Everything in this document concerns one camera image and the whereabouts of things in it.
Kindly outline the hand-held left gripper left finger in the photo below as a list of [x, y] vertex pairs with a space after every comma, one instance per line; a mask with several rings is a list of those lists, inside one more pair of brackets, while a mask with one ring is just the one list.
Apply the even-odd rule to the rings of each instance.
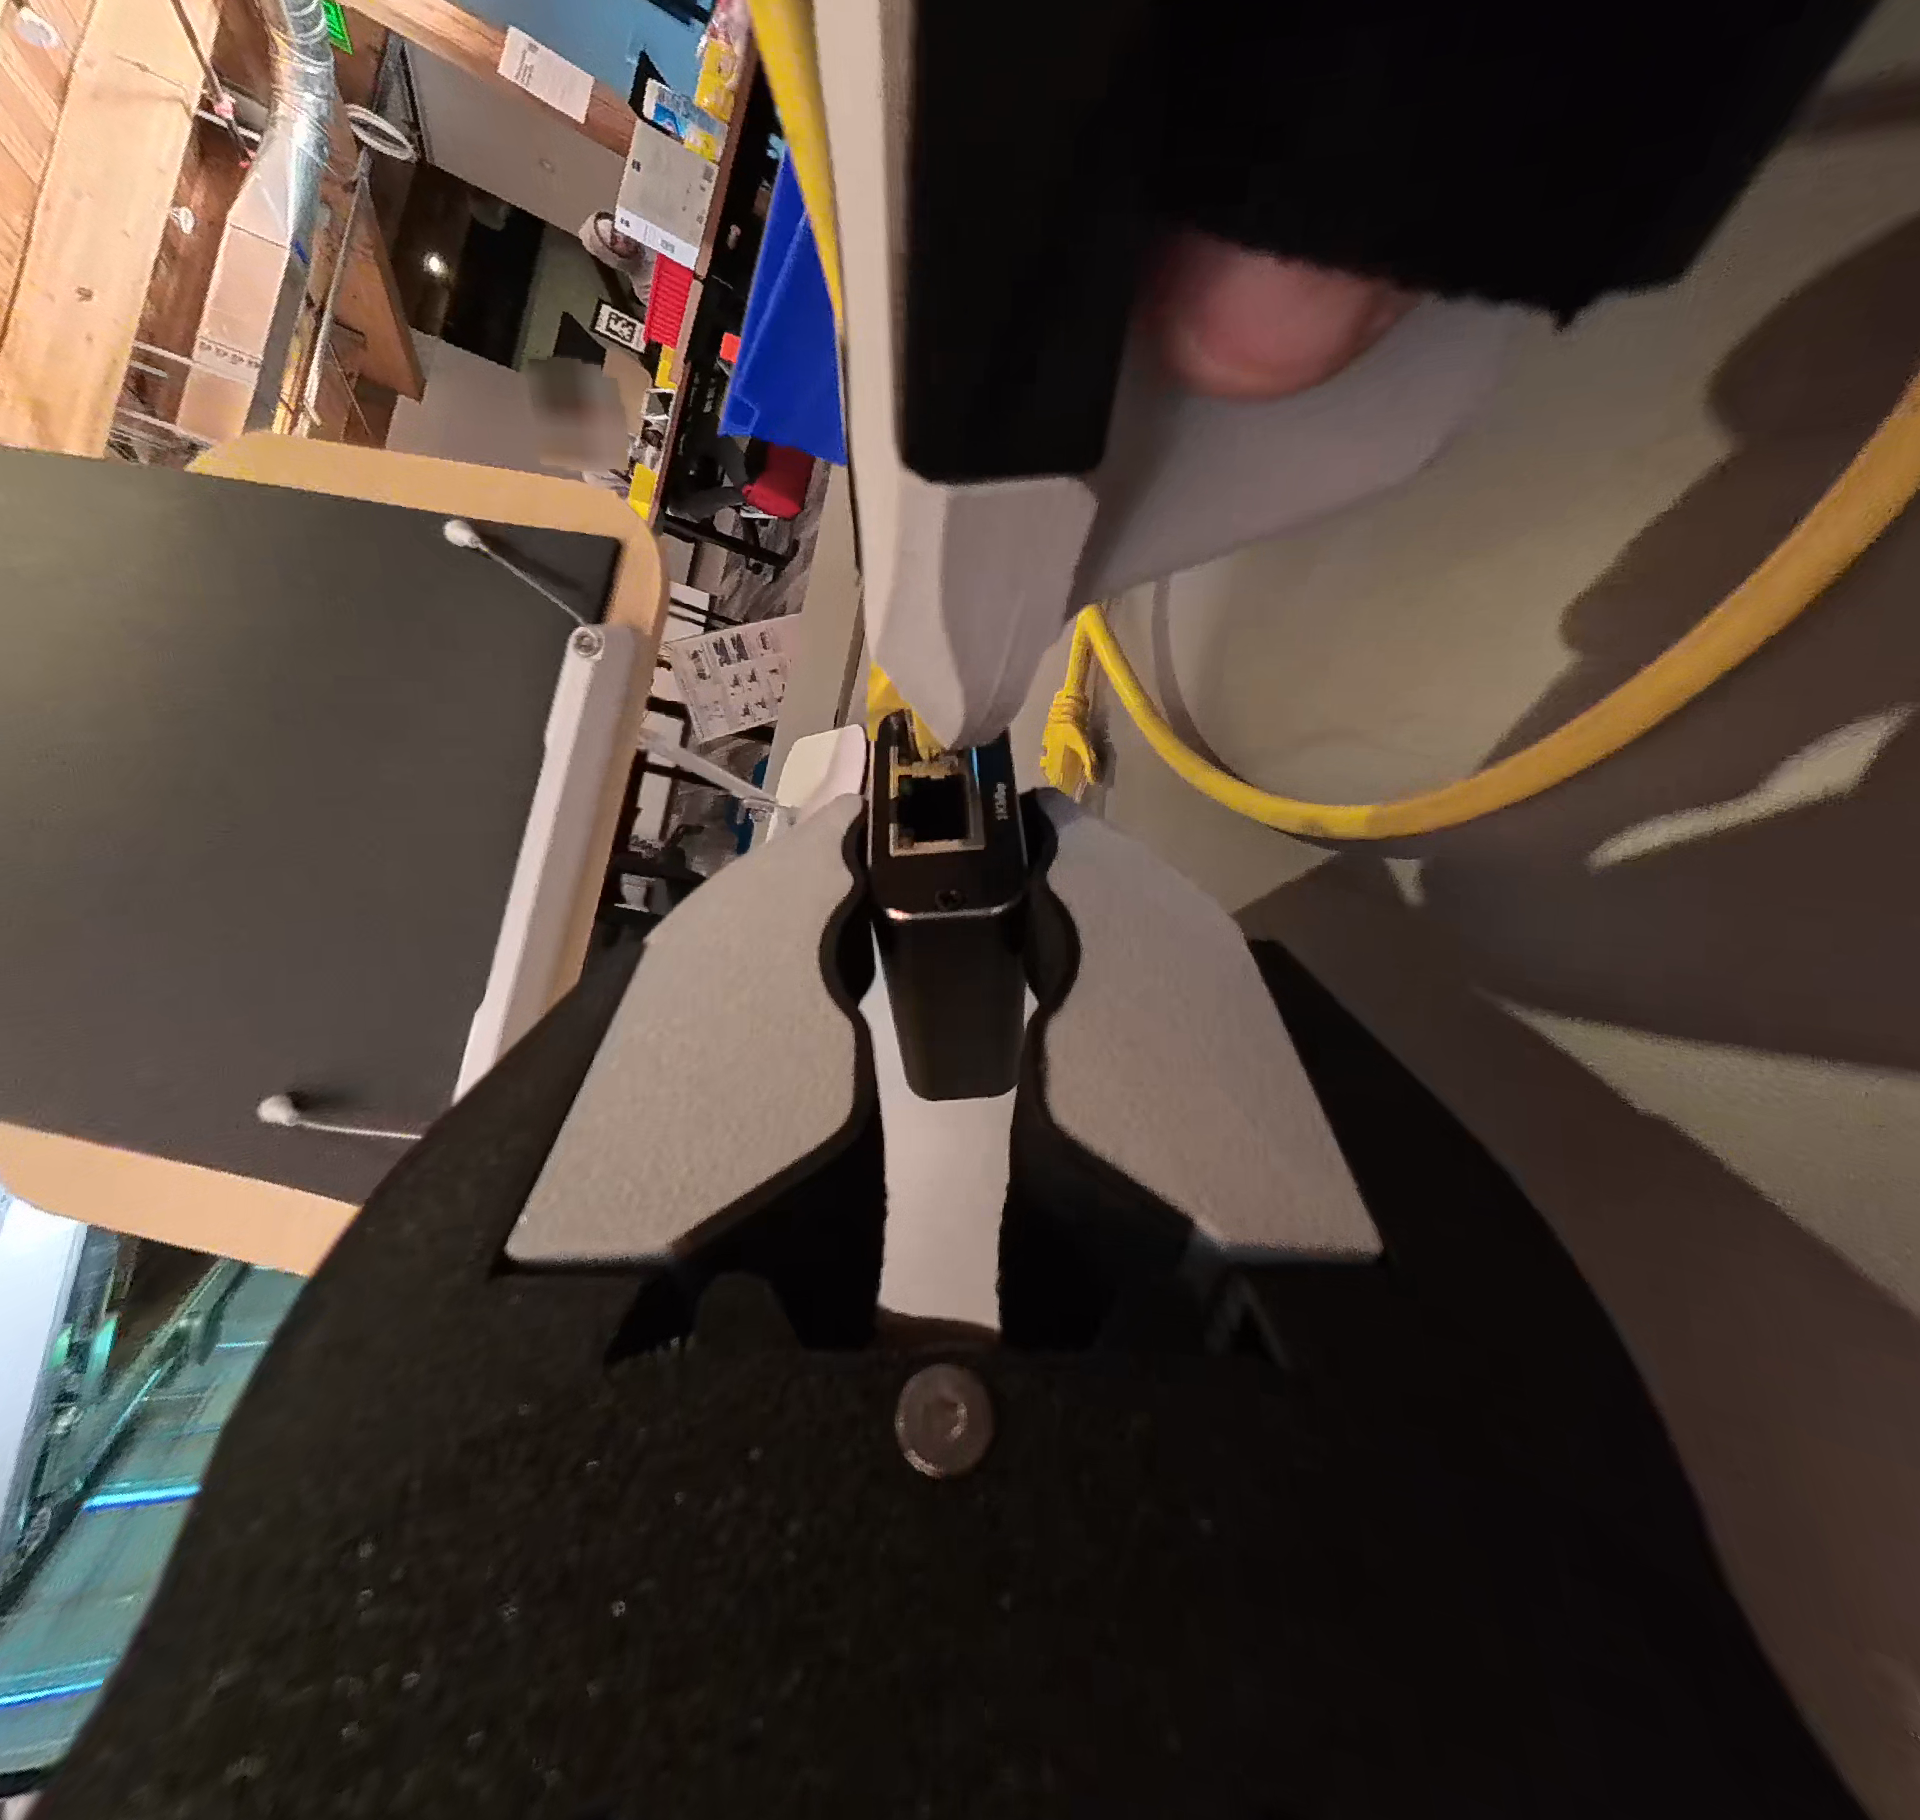
[[864, 847], [864, 801], [829, 798], [657, 925], [513, 1223], [520, 1268], [636, 1275], [639, 1348], [687, 1331], [726, 1275], [768, 1288], [802, 1348], [874, 1336]]

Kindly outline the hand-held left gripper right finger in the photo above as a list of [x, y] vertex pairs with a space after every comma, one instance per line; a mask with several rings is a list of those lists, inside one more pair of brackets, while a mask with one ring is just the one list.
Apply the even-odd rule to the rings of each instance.
[[996, 1317], [1012, 1348], [1188, 1334], [1241, 1275], [1368, 1267], [1356, 1179], [1239, 925], [1060, 792], [1033, 839]]

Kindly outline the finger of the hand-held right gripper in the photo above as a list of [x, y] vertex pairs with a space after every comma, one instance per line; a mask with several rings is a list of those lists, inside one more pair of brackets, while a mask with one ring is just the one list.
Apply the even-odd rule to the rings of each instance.
[[840, 272], [840, 377], [870, 656], [950, 747], [1003, 732], [1069, 626], [1093, 494], [934, 484], [902, 449], [914, 0], [812, 0]]

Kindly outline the black ethernet port adapter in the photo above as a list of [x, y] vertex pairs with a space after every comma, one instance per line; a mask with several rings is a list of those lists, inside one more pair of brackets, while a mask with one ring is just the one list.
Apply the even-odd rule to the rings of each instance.
[[906, 1087], [927, 1102], [1010, 1091], [1031, 875], [1010, 740], [924, 754], [912, 716], [888, 714], [866, 872]]

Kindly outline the blue plastic bin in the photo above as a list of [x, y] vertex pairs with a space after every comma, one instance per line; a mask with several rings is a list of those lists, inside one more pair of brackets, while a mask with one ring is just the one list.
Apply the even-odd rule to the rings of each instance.
[[774, 182], [719, 431], [844, 468], [838, 320], [793, 166]]

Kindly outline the person's right hand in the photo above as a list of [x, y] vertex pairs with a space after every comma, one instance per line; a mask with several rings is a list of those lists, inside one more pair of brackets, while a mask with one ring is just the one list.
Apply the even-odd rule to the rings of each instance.
[[1330, 384], [1420, 302], [1391, 282], [1188, 233], [1162, 252], [1146, 320], [1187, 392], [1269, 402]]

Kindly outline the printed paper sign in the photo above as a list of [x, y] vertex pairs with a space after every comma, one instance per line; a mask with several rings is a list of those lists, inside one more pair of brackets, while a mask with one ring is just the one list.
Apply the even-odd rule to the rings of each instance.
[[696, 742], [778, 726], [800, 626], [799, 613], [782, 613], [664, 643]]

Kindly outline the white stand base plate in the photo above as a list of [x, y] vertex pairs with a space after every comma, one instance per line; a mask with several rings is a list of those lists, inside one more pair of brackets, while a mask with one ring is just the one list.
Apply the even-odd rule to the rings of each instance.
[[866, 801], [870, 739], [861, 725], [802, 737], [787, 753], [774, 783], [767, 838], [797, 828], [835, 801]]

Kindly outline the silver ventilation duct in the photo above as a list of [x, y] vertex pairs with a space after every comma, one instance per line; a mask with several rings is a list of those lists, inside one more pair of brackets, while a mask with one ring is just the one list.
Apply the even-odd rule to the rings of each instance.
[[243, 186], [246, 219], [266, 225], [272, 312], [260, 372], [246, 407], [246, 431], [277, 417], [279, 389], [312, 278], [327, 126], [337, 105], [337, 71], [321, 0], [255, 0], [270, 35], [270, 115]]

